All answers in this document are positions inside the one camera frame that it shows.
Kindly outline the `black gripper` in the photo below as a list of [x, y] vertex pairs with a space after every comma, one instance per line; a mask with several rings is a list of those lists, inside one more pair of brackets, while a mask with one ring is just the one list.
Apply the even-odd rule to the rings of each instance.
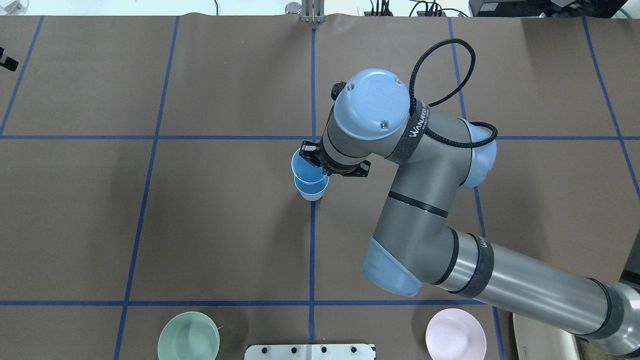
[[323, 145], [322, 141], [302, 141], [299, 156], [313, 167], [321, 169], [322, 175], [338, 174], [343, 177], [366, 178], [371, 162], [367, 157], [353, 157], [342, 153], [333, 145]]

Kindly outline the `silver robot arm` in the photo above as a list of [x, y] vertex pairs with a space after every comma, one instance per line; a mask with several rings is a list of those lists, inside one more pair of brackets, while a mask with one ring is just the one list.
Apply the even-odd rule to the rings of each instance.
[[574, 275], [481, 235], [447, 226], [461, 188], [492, 169], [487, 123], [435, 111], [386, 69], [359, 71], [331, 89], [322, 138], [301, 159], [328, 176], [365, 178], [377, 155], [398, 168], [371, 235], [363, 273], [413, 297], [433, 285], [465, 299], [544, 322], [622, 359], [639, 358], [639, 292]]

